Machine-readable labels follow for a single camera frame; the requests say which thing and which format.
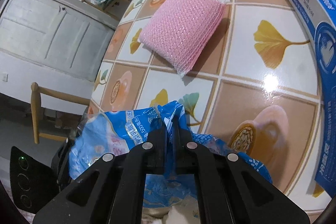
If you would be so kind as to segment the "blue plastic food bag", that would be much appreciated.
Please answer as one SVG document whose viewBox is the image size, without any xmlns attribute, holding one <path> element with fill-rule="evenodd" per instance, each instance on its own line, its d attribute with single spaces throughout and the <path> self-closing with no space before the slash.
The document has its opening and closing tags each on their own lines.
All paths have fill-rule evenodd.
<svg viewBox="0 0 336 224">
<path fill-rule="evenodd" d="M 178 101 L 139 110 L 105 112 L 91 115 L 81 123 L 81 130 L 70 151 L 69 175 L 78 178 L 106 153 L 115 156 L 128 153 L 147 141 L 151 131 L 167 127 L 167 170 L 163 175 L 146 177 L 143 206 L 159 211 L 173 206 L 194 206 L 197 200 L 192 175 L 176 175 L 173 170 L 173 119 L 183 130 L 187 125 L 185 107 Z"/>
</svg>

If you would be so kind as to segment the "blue toothpaste box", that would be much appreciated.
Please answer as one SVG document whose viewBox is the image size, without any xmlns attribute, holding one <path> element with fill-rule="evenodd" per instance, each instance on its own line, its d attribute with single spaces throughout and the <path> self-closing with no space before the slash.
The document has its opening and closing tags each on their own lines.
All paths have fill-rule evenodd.
<svg viewBox="0 0 336 224">
<path fill-rule="evenodd" d="M 289 0 L 309 36 L 321 77 L 323 145 L 315 181 L 335 196 L 335 0 Z"/>
</svg>

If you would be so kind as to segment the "grey panel door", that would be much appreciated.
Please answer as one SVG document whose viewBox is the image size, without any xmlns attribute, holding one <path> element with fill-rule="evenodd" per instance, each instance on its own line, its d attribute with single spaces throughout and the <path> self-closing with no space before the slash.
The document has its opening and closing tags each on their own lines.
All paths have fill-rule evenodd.
<svg viewBox="0 0 336 224">
<path fill-rule="evenodd" d="M 55 0 L 7 0 L 1 50 L 94 81 L 112 28 Z"/>
</svg>

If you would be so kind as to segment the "pink scrub sponge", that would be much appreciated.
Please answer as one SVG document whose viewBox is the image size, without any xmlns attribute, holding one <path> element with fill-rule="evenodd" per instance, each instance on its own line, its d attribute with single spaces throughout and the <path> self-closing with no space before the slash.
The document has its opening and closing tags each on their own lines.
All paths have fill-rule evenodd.
<svg viewBox="0 0 336 224">
<path fill-rule="evenodd" d="M 142 29 L 139 41 L 184 77 L 217 30 L 225 9 L 219 0 L 165 0 Z"/>
</svg>

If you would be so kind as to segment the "wooden chair by wall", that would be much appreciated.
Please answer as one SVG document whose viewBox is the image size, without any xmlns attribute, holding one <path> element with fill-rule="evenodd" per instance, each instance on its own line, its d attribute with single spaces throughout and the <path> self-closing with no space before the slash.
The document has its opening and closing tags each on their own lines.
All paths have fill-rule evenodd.
<svg viewBox="0 0 336 224">
<path fill-rule="evenodd" d="M 85 106 L 85 108 L 90 105 L 89 99 L 44 88 L 33 82 L 30 109 L 35 144 L 39 144 L 40 138 L 66 141 L 76 131 L 76 126 L 79 124 L 80 115 L 78 114 L 43 107 L 42 102 L 47 98 Z"/>
</svg>

